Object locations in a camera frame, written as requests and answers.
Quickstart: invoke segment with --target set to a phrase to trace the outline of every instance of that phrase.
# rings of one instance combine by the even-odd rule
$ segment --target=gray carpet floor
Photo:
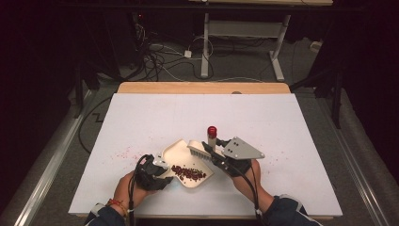
[[[272,50],[274,42],[265,40],[254,44],[255,40],[240,40],[240,44],[232,47],[229,42],[215,43],[215,50],[211,56],[214,75],[209,81],[225,82],[277,82],[274,72],[270,66],[270,60],[266,54]],[[310,40],[302,40],[296,43],[284,43],[279,55],[279,63],[286,83],[291,85],[294,82],[305,78],[316,58],[316,54],[309,50]],[[182,53],[186,47],[174,43],[166,44],[168,48],[163,51]],[[171,61],[179,56],[171,54],[160,54],[165,60]],[[185,60],[176,65],[165,64],[165,69],[159,74],[159,81],[200,81],[193,75],[200,74],[200,63],[197,60]],[[127,74],[131,70],[128,66],[121,67],[121,73]],[[94,107],[100,101],[112,96],[117,90],[118,83],[106,79],[100,75],[101,87],[95,92],[94,101],[88,108]],[[297,89],[295,95],[303,112],[304,118],[311,131],[311,136],[316,148],[321,156],[323,164],[327,170],[327,175],[333,185],[343,216],[334,219],[319,220],[324,225],[377,225],[370,214],[368,206],[365,204],[364,197],[359,192],[359,185],[354,180],[354,175],[344,158],[343,149],[350,148],[359,163],[367,183],[372,188],[375,199],[378,200],[380,208],[388,221],[388,224],[395,225],[399,220],[399,189],[398,185],[387,171],[384,163],[379,158],[373,144],[367,138],[362,129],[361,123],[353,112],[350,101],[343,91],[341,126],[337,130],[332,124],[328,115],[330,102],[326,99],[316,99],[312,89]],[[99,105],[93,113],[99,113],[100,119],[104,118],[109,102]],[[102,124],[96,122],[95,115],[89,115],[84,122],[81,131],[81,138],[84,145],[91,150]],[[35,165],[25,178],[22,186],[16,192],[13,201],[8,209],[0,217],[0,225],[14,225],[18,216],[21,214],[26,201],[29,199],[32,190],[44,172],[48,162],[53,156],[56,145],[60,141],[57,139],[65,133],[68,124],[61,124],[54,138],[43,150]],[[61,164],[56,178],[51,188],[48,190],[45,199],[40,204],[37,214],[34,216],[31,225],[42,226],[64,226],[64,225],[83,225],[84,219],[68,214],[74,192],[79,184],[80,178],[88,161],[89,154],[85,152],[76,134],[66,156]],[[197,219],[141,219],[138,225],[257,225],[254,220],[197,220]]]

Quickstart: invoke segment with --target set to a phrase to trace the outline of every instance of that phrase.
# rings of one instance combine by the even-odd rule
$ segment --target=person's left hand
[[[126,174],[124,177],[120,178],[120,182],[117,185],[117,188],[115,189],[114,193],[114,200],[116,201],[122,201],[123,207],[127,210],[129,209],[129,190],[128,190],[128,185],[129,181],[133,176],[133,171]],[[155,193],[156,191],[147,191],[141,188],[137,183],[135,183],[134,187],[134,192],[133,192],[133,202],[134,202],[134,208],[138,207],[144,199]],[[111,205],[112,208],[117,210],[122,216],[125,215],[124,211],[117,205],[113,204]]]

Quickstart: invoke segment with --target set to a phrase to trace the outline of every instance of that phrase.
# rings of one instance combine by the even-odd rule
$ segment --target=hand
[[[115,189],[114,193],[114,200],[116,201],[122,201],[123,207],[127,210],[129,209],[129,190],[128,190],[128,185],[129,181],[133,176],[134,171],[126,174],[124,177],[120,178],[120,182],[117,185],[117,188]],[[137,183],[135,183],[134,191],[133,191],[133,202],[134,202],[134,208],[138,207],[144,199],[151,195],[154,194],[156,191],[147,191],[141,188]],[[122,216],[125,215],[125,212],[115,204],[111,205],[112,208],[118,211]]]
[[[267,193],[261,185],[261,166],[259,162],[256,159],[252,159],[251,164],[252,164],[251,169],[249,169],[245,175],[249,179],[253,188],[256,189],[258,193],[258,202],[261,211],[265,212],[273,202],[274,198],[269,193]],[[231,179],[237,190],[239,190],[249,200],[255,202],[252,190],[247,181],[243,177],[237,176],[237,177],[232,177]]]

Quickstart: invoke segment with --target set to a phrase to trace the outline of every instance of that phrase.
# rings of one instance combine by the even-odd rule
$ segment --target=white desk leg
[[[209,37],[209,13],[205,13],[204,29],[203,29],[203,52],[202,52],[202,63],[200,66],[200,76],[202,78],[208,77],[208,37]]]
[[[284,18],[284,22],[281,25],[279,30],[279,37],[277,39],[277,47],[275,51],[270,51],[270,60],[272,61],[273,69],[275,71],[275,75],[278,81],[284,81],[284,75],[281,71],[281,66],[279,65],[279,49],[281,48],[282,42],[284,41],[285,32],[287,31],[288,23],[290,22],[291,15],[286,15]]]

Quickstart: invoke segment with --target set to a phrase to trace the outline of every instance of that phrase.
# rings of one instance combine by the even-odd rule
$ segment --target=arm
[[[128,185],[133,176],[133,171],[120,178],[113,200],[120,201],[120,204],[103,205],[97,204],[93,207],[85,221],[87,226],[124,226],[126,210],[129,208]],[[138,207],[144,199],[156,191],[147,191],[135,183],[133,194],[134,208]]]
[[[263,213],[263,223],[265,225],[279,226],[318,226],[318,222],[307,216],[303,205],[294,198],[281,195],[271,196],[261,185],[261,167],[259,162],[252,160],[252,167],[246,172],[246,176],[258,193],[259,208]],[[252,191],[243,177],[231,178],[234,186],[244,196],[255,202]]]

